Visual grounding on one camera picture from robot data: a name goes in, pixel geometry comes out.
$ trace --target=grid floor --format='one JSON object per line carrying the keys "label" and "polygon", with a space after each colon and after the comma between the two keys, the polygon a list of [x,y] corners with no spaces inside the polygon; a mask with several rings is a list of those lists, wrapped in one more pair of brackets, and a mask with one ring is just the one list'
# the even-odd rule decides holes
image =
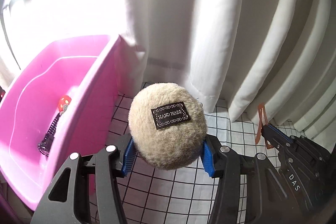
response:
{"label": "grid floor", "polygon": [[[129,132],[128,111],[131,102],[130,97],[118,96],[106,145],[113,144],[119,135]],[[208,134],[215,135],[223,145],[247,156],[262,152],[276,168],[280,167],[275,148],[267,150],[263,138],[255,145],[258,126],[247,118],[246,113],[238,121],[230,122],[226,102],[219,99],[216,112],[205,113],[205,117]],[[278,128],[288,136],[304,134],[296,131],[290,121]],[[246,176],[241,175],[240,182],[237,223],[244,223]],[[118,179],[118,184],[128,224],[205,224],[209,221],[218,179],[208,176],[200,158],[187,167],[165,171],[151,167],[137,156],[132,172],[126,178]],[[90,211],[92,220],[99,222],[95,194],[90,196]]]}

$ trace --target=gray fuzzy object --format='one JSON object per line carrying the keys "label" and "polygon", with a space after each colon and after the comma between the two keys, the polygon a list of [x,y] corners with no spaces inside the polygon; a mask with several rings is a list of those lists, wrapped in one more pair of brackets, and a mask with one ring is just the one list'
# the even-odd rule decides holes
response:
{"label": "gray fuzzy object", "polygon": [[[184,102],[190,121],[156,129],[151,109]],[[128,114],[131,135],[141,157],[158,169],[187,166],[200,156],[207,125],[200,103],[174,83],[149,85],[133,99]]]}

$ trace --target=orange plastic clip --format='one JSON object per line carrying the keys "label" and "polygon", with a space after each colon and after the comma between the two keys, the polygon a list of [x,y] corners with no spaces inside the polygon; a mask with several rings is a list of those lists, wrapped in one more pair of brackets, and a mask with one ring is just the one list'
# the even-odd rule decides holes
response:
{"label": "orange plastic clip", "polygon": [[[263,127],[263,113],[264,113],[265,125],[267,125],[268,120],[267,120],[267,116],[266,116],[265,104],[261,103],[260,105],[258,105],[259,127],[258,127],[257,136],[255,137],[255,144],[256,145],[259,143],[260,138],[261,138],[261,129]],[[273,146],[271,144],[269,144],[267,140],[265,140],[265,145],[266,145],[267,149],[273,148]]]}

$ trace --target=pink plastic bin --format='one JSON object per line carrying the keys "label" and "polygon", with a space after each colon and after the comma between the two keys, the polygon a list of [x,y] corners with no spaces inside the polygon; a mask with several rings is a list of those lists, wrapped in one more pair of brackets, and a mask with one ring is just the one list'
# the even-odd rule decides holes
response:
{"label": "pink plastic bin", "polygon": [[[32,210],[72,152],[89,155],[104,146],[118,95],[114,51],[119,40],[96,35],[49,44],[13,81],[2,100],[1,172]],[[65,94],[72,101],[59,119],[46,157],[37,144]]]}

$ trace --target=black fabric label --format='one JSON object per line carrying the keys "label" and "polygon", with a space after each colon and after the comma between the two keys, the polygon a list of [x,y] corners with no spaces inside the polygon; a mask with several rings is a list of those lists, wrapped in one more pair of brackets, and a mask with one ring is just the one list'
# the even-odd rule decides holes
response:
{"label": "black fabric label", "polygon": [[156,129],[170,127],[191,120],[184,102],[177,102],[151,109]]}

